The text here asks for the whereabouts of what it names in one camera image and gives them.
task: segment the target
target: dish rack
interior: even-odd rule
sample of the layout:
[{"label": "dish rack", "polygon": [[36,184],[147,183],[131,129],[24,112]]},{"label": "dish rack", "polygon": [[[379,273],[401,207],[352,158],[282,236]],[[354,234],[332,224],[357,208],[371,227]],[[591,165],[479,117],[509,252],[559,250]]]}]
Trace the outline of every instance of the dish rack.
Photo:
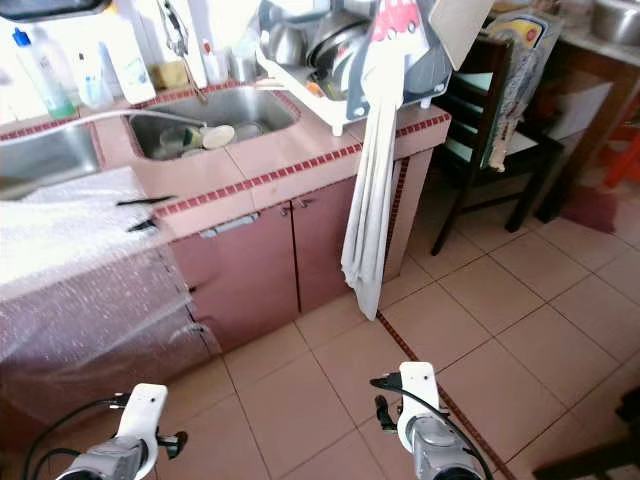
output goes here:
[{"label": "dish rack", "polygon": [[344,131],[344,126],[357,122],[361,118],[365,118],[364,110],[359,118],[349,119],[347,117],[347,100],[331,100],[328,97],[318,97],[307,90],[306,78],[296,76],[296,69],[287,71],[282,65],[269,60],[265,57],[260,48],[256,49],[256,58],[262,68],[264,68],[270,77],[278,80],[282,85],[291,92],[298,100],[300,100],[309,110],[320,117],[325,123],[331,126],[331,133],[339,137]]},{"label": "dish rack", "polygon": [[[421,0],[419,2],[421,14],[424,19],[428,18],[428,12],[433,6],[434,0]],[[307,24],[309,17],[301,19]],[[296,18],[288,18],[288,22],[296,23]],[[269,28],[267,25],[261,25],[261,28]],[[438,95],[442,95],[447,90],[449,79],[453,68],[449,62],[437,35],[433,32],[428,22],[425,20],[425,33],[429,41],[430,50],[425,54],[409,71],[405,78],[409,78],[412,74],[414,78],[424,78],[422,88],[412,88],[413,91],[407,90],[407,82],[405,81],[404,102],[403,105],[420,103],[422,108],[431,106],[431,99]],[[264,68],[267,74],[282,83],[298,100],[300,100],[307,108],[320,117],[325,123],[331,127],[334,136],[341,136],[344,132],[344,126],[353,122],[357,122],[367,117],[369,113],[369,104],[366,101],[360,78],[362,76],[362,64],[366,50],[369,46],[369,38],[365,42],[361,51],[357,54],[354,66],[349,77],[349,89],[347,91],[346,100],[331,100],[327,96],[318,97],[307,89],[307,76],[309,69],[305,67],[282,66],[273,60],[268,59],[261,46],[256,49],[256,59],[260,66]]]}]

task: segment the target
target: red tile trim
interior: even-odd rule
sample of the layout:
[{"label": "red tile trim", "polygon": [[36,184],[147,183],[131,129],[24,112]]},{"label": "red tile trim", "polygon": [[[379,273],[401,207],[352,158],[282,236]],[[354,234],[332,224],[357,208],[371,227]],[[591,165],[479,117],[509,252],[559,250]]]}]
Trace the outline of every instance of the red tile trim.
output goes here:
[{"label": "red tile trim", "polygon": [[402,198],[402,191],[404,190],[404,181],[407,177],[407,169],[409,168],[409,158],[403,158],[400,160],[400,174],[398,175],[398,184],[396,185],[396,192],[393,196],[393,203],[391,204],[391,213],[389,214],[389,228],[387,231],[387,245],[385,250],[385,257],[389,255],[389,247],[391,246],[391,238],[393,237],[393,231],[396,226],[396,219],[398,218],[398,211],[400,210],[400,200]]},{"label": "red tile trim", "polygon": [[[404,341],[404,339],[400,336],[398,332],[393,328],[393,326],[389,323],[389,321],[385,318],[380,310],[376,313],[376,318],[382,324],[382,326],[387,330],[389,335],[395,340],[398,346],[404,351],[404,353],[409,357],[412,362],[420,361],[418,355],[411,349],[409,344]],[[491,448],[491,445],[484,439],[484,437],[480,434],[478,429],[471,423],[471,420],[467,418],[467,416],[462,413],[460,407],[453,401],[451,396],[445,391],[442,387],[442,384],[438,384],[438,393],[440,394],[440,398],[445,403],[445,405],[449,408],[449,411],[452,412],[460,421],[460,423],[467,429],[467,431],[471,434],[473,439],[476,441],[477,446],[479,446],[483,452],[487,454],[487,456],[491,459],[491,461],[498,467],[503,475],[508,480],[517,480],[515,475],[511,473],[509,467],[502,461],[502,459],[498,456],[498,454]]]},{"label": "red tile trim", "polygon": [[[225,88],[235,88],[235,87],[240,87],[244,85],[249,85],[249,84],[230,81],[221,85],[210,85],[204,88],[203,91],[205,93],[210,93],[217,90],[223,90]],[[287,95],[283,94],[282,92],[270,92],[270,93],[271,95],[274,95],[275,97],[277,97],[287,107],[287,109],[291,111],[291,113],[294,115],[296,120],[300,118],[300,115],[301,115],[300,109],[295,105],[295,103],[291,101],[291,99]],[[161,94],[161,95],[158,95],[156,98],[149,100],[147,102],[132,105],[131,108],[145,108],[152,105],[159,105],[165,102],[173,101],[178,98],[187,98],[194,95],[195,95],[194,92],[191,90],[185,90],[183,92],[177,92],[177,93]],[[77,118],[79,118],[78,114],[76,114],[74,117],[71,117],[71,118],[65,118],[62,120],[53,120],[53,121],[45,122],[39,125],[34,125],[32,127],[26,127],[20,130],[15,130],[15,131],[0,135],[0,141],[12,139],[12,138],[18,138],[25,135],[30,135],[35,132],[47,130],[49,128],[57,127],[59,125],[64,125],[65,123],[68,123]],[[449,120],[450,118],[451,116],[449,114],[444,114],[444,115],[440,115],[439,117],[434,117],[433,119],[429,119],[426,121],[423,120],[419,123],[409,125],[407,127],[403,127],[400,130],[396,131],[396,137],[404,136],[411,132],[417,132],[419,130],[428,128],[431,125],[434,125],[436,123]],[[136,155],[143,156],[142,149],[140,148],[140,145],[131,134],[130,130],[126,129],[126,131],[129,137],[129,142],[134,152],[136,153]],[[90,132],[91,132],[92,139],[94,140],[94,144],[97,145],[96,150],[98,151],[100,164],[103,165],[104,153],[102,151],[102,148],[100,147],[100,142],[96,141],[97,133],[95,131],[95,126],[91,125]],[[249,190],[253,187],[262,185],[263,183],[268,183],[271,180],[284,178],[288,175],[292,175],[292,174],[295,174],[296,172],[301,172],[303,170],[308,170],[310,168],[316,168],[324,163],[331,162],[333,160],[337,160],[339,158],[342,158],[348,155],[353,155],[354,153],[357,153],[360,151],[362,151],[362,143],[355,143],[353,145],[343,147],[340,150],[334,150],[333,152],[327,152],[324,155],[319,155],[315,158],[304,160],[300,163],[297,163],[292,166],[288,166],[284,169],[279,169],[274,172],[268,172],[264,175],[261,175],[260,177],[255,177],[255,178],[252,178],[251,180],[245,180],[235,185],[229,185],[227,187],[220,188],[215,192],[208,192],[204,195],[199,195],[197,197],[189,198],[171,205],[165,205],[163,207],[159,207],[156,210],[154,210],[154,213],[158,217],[165,217],[174,213],[178,213],[179,211],[184,211],[189,208],[197,207],[204,203],[218,200],[219,198],[227,197],[228,195],[233,195],[237,192]]]},{"label": "red tile trim", "polygon": [[76,112],[72,117],[69,117],[69,118],[63,118],[61,120],[51,120],[49,122],[41,123],[39,125],[34,125],[32,127],[20,128],[12,132],[3,133],[2,135],[0,135],[0,141],[11,140],[12,138],[24,137],[26,135],[31,135],[32,133],[41,132],[43,130],[49,130],[50,128],[64,125],[65,123],[72,122],[73,120],[77,120],[78,118],[80,118],[80,116]]},{"label": "red tile trim", "polygon": [[[232,83],[232,86],[238,86],[238,85],[243,85],[243,84],[237,84],[237,83]],[[215,89],[221,89],[224,86],[212,86],[212,87],[207,87],[207,88],[215,88]],[[297,109],[297,107],[288,99],[288,97],[286,95],[283,95],[281,92],[272,92],[273,95],[277,96],[278,98],[280,98],[284,103],[287,103],[292,109],[296,109],[298,114],[300,114],[300,110]],[[418,132],[420,130],[424,130],[425,128],[429,128],[432,125],[435,125],[436,123],[440,123],[440,122],[444,122],[449,120],[451,117],[449,116],[449,114],[445,114],[445,115],[440,115],[438,117],[433,117],[432,119],[428,119],[428,120],[422,120],[421,122],[412,124],[412,125],[408,125],[406,127],[401,128],[400,130],[396,131],[396,137],[401,137],[401,136],[405,136],[408,135],[409,133],[415,133]],[[342,157],[346,157],[349,155],[353,155],[357,152],[361,152],[362,151],[362,143],[358,142],[358,143],[354,143],[353,145],[349,145],[347,147],[343,147],[340,150],[334,150],[332,152],[327,152],[323,155],[319,155],[317,157],[308,159],[308,160],[303,160],[302,162],[296,163],[294,165],[288,166],[286,168],[281,168],[278,169],[276,171],[273,172],[267,172],[263,175],[260,175],[258,177],[254,177],[251,180],[245,180],[244,182],[242,182],[241,184],[238,183],[236,185],[233,186],[228,186],[228,187],[224,187],[221,189],[218,189],[216,192],[213,192],[216,198],[212,198],[211,197],[211,193],[207,194],[208,195],[208,201],[213,201],[213,200],[217,200],[218,198],[224,198],[227,197],[229,195],[232,195],[234,193],[237,192],[241,192],[244,190],[249,190],[253,187],[257,187],[259,185],[262,185],[264,183],[269,183],[272,180],[277,180],[279,178],[284,178],[287,177],[289,175],[293,175],[296,172],[302,172],[304,170],[309,170],[311,168],[316,168],[324,163],[327,162],[331,162],[334,160],[337,160],[339,158]],[[397,217],[398,214],[398,207],[400,205],[400,198],[402,195],[402,188],[404,187],[404,176],[403,176],[403,172],[404,175],[406,175],[406,169],[407,169],[407,165],[409,160],[408,159],[404,159],[401,160],[402,162],[406,162],[402,164],[402,169],[400,171],[400,178],[398,179],[398,188],[396,189],[396,197],[394,198],[394,203],[391,209],[391,218],[389,221],[389,226],[390,226],[390,231],[393,231],[393,226],[395,225],[395,219]],[[171,213],[175,213],[175,211],[171,210],[170,208],[167,208],[167,206],[161,207],[159,210],[157,210],[155,212],[155,214],[157,216],[166,216],[168,214]],[[389,235],[387,237],[387,251],[389,250],[389,245],[391,243],[391,235]]]}]

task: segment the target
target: pink tiled countertop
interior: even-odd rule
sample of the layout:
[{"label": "pink tiled countertop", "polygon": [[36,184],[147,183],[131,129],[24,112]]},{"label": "pink tiled countertop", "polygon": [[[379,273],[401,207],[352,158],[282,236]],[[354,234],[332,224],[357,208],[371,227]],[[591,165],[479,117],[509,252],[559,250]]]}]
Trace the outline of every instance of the pink tiled countertop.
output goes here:
[{"label": "pink tiled countertop", "polygon": [[[220,87],[209,87],[209,90]],[[103,170],[128,165],[149,197],[176,195],[158,204],[156,215],[163,235],[181,238],[213,225],[289,200],[338,182],[357,172],[365,122],[334,137],[331,128],[292,95],[271,92],[296,119],[293,125],[257,138],[200,155],[157,161],[143,156],[125,118],[93,124]],[[161,104],[192,95],[163,94],[148,102]],[[81,110],[80,115],[87,114]],[[450,116],[437,107],[418,105],[398,114],[395,158],[405,158],[442,143]],[[4,133],[9,137],[30,133]]]}]

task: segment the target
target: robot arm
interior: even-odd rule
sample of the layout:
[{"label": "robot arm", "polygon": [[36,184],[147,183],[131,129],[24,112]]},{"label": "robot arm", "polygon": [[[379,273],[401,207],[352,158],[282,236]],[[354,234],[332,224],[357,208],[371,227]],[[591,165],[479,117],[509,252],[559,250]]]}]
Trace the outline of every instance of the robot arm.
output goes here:
[{"label": "robot arm", "polygon": [[76,457],[56,480],[140,480],[153,468],[158,445],[168,448],[169,458],[177,456],[187,441],[186,433],[156,434],[166,399],[164,385],[136,385],[116,436]]},{"label": "robot arm", "polygon": [[[402,413],[397,426],[382,396],[376,398],[377,416],[382,429],[397,432],[404,448],[413,455],[419,480],[482,480],[474,466],[475,455],[469,453],[477,450],[438,413],[438,387],[430,363],[404,362],[399,373],[371,380],[371,384],[402,393]],[[492,478],[488,469],[485,476]]]}]

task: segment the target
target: black cable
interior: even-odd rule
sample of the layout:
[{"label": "black cable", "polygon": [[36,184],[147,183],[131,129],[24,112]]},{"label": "black cable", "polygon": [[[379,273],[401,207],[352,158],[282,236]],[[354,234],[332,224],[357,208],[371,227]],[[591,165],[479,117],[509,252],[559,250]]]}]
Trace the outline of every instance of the black cable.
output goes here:
[{"label": "black cable", "polygon": [[53,457],[54,455],[71,455],[72,457],[77,457],[78,455],[80,455],[80,452],[78,452],[77,450],[72,450],[71,448],[54,448],[52,450],[49,450],[40,458],[40,460],[38,460],[38,463],[36,463],[36,468],[33,470],[31,480],[38,480],[40,469],[44,465],[44,462],[49,460],[49,458]]},{"label": "black cable", "polygon": [[376,378],[376,379],[371,380],[370,383],[374,387],[381,388],[383,390],[389,390],[391,392],[396,392],[396,393],[399,393],[401,395],[406,395],[407,397],[409,397],[409,398],[415,400],[416,402],[418,402],[423,407],[426,407],[431,413],[433,413],[436,417],[438,417],[440,420],[442,420],[445,423],[445,425],[447,425],[449,428],[451,428],[455,433],[457,433],[464,440],[464,442],[467,444],[467,446],[473,452],[473,456],[476,457],[478,462],[480,462],[480,466],[482,467],[482,471],[484,473],[484,476],[487,478],[487,480],[494,480],[493,479],[493,474],[491,473],[491,469],[487,465],[487,462],[485,461],[485,459],[482,456],[482,454],[480,453],[480,451],[476,448],[476,446],[473,444],[473,442],[471,440],[469,440],[469,437],[467,437],[467,435],[465,435],[465,433],[462,430],[460,430],[460,428],[455,423],[453,423],[445,415],[440,413],[437,408],[435,408],[432,405],[430,405],[429,402],[424,401],[423,399],[421,399],[417,395],[414,395],[413,393],[411,393],[411,392],[409,392],[407,390],[404,390],[403,388],[396,387],[394,385],[390,385],[390,384],[386,383],[386,380],[387,380],[386,378]]},{"label": "black cable", "polygon": [[31,444],[31,448],[29,449],[29,453],[27,453],[27,457],[25,458],[24,465],[22,467],[22,480],[29,480],[29,470],[31,468],[31,459],[33,457],[33,454],[35,453],[36,449],[40,446],[40,443],[42,442],[42,440],[44,440],[47,437],[47,435],[49,435],[52,431],[54,431],[60,425],[68,422],[70,419],[72,419],[76,415],[84,412],[85,410],[89,410],[90,408],[99,407],[102,405],[115,405],[117,407],[123,408],[127,405],[127,402],[129,401],[129,397],[130,397],[130,394],[125,393],[122,395],[115,395],[111,398],[103,398],[102,400],[96,400],[94,402],[87,403],[86,405],[76,408],[72,412],[66,414],[60,420],[56,421],[55,423],[45,428],[44,431],[40,435],[38,435],[38,437],[33,441],[33,443]]}]

